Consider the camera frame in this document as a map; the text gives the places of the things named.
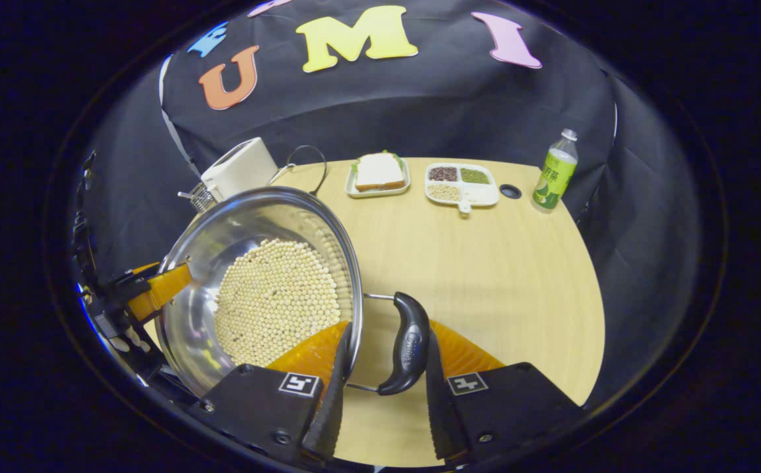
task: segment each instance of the white plate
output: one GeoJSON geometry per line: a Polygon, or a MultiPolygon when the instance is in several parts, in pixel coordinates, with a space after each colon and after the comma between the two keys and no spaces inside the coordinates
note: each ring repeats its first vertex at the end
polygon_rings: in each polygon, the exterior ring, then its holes
{"type": "Polygon", "coordinates": [[[451,162],[437,162],[427,166],[427,170],[424,171],[424,194],[429,200],[440,204],[451,204],[451,206],[459,207],[459,212],[463,214],[469,214],[471,207],[487,207],[493,206],[500,200],[500,191],[497,191],[497,185],[494,183],[494,176],[491,175],[491,171],[488,168],[477,166],[475,164],[451,164],[451,162]],[[430,170],[433,168],[456,168],[456,181],[431,181],[430,170]],[[466,183],[462,180],[461,169],[472,169],[474,171],[481,171],[488,177],[489,183],[487,185],[478,185],[477,183],[466,183]],[[434,198],[428,192],[430,185],[449,185],[459,189],[462,199],[455,200],[443,200],[442,198],[434,198]]]}
{"type": "Polygon", "coordinates": [[[354,183],[357,182],[357,174],[354,173],[353,168],[348,171],[348,177],[345,179],[345,192],[353,198],[363,197],[380,197],[381,195],[395,195],[404,194],[407,189],[410,188],[410,165],[407,164],[404,158],[401,158],[401,162],[404,164],[404,186],[400,189],[387,189],[386,191],[357,191],[354,187],[354,183]]]}

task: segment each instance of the black pot handle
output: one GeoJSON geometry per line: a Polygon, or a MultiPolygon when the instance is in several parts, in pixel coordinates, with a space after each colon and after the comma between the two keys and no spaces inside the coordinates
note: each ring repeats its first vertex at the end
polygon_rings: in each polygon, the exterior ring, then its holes
{"type": "Polygon", "coordinates": [[[377,388],[380,395],[392,395],[404,392],[416,383],[424,373],[427,365],[427,349],[430,347],[430,320],[417,300],[402,292],[395,296],[375,296],[365,294],[371,299],[393,300],[401,314],[401,327],[395,338],[392,351],[392,374],[377,388]]]}

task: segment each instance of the white beans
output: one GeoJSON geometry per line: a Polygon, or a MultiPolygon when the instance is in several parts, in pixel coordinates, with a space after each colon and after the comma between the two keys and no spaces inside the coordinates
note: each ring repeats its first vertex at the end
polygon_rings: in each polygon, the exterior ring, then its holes
{"type": "Polygon", "coordinates": [[[217,295],[217,340],[236,365],[267,366],[340,321],[335,282],[320,254],[264,240],[225,271],[217,295]]]}
{"type": "Polygon", "coordinates": [[[430,192],[430,197],[438,198],[438,200],[459,201],[459,188],[453,186],[430,185],[427,187],[427,191],[430,192]]]}

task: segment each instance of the letter m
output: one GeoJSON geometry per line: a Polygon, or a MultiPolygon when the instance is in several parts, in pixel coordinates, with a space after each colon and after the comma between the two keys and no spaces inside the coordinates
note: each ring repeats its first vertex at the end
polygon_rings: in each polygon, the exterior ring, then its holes
{"type": "Polygon", "coordinates": [[[401,15],[405,11],[404,7],[392,5],[372,7],[362,12],[353,28],[330,17],[302,24],[295,30],[307,40],[307,63],[302,69],[305,72],[315,72],[335,66],[336,57],[330,56],[328,46],[354,62],[369,38],[372,45],[366,51],[366,56],[372,59],[418,54],[418,48],[406,39],[404,24],[401,22],[401,15]]]}

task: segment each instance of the round table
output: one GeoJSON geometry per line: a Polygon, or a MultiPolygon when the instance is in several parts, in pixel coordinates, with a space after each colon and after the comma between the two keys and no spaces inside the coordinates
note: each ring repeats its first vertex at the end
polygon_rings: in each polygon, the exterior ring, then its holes
{"type": "MultiPolygon", "coordinates": [[[[357,252],[362,287],[374,294],[401,291],[440,321],[506,365],[530,362],[576,404],[590,395],[605,347],[602,297],[584,241],[566,207],[549,215],[531,206],[539,168],[507,162],[405,158],[411,184],[403,194],[351,198],[345,192],[350,161],[330,162],[318,192],[340,219],[357,252]],[[476,164],[497,185],[491,207],[456,206],[424,194],[434,162],[476,164]]],[[[273,185],[314,189],[322,164],[291,168],[273,185]]],[[[395,306],[365,299],[357,364],[349,381],[377,386],[392,371],[398,331],[395,306]]],[[[154,336],[152,323],[147,330],[154,336]]],[[[425,377],[398,395],[346,388],[337,458],[386,466],[428,466],[435,460],[427,417],[425,377]]]]}

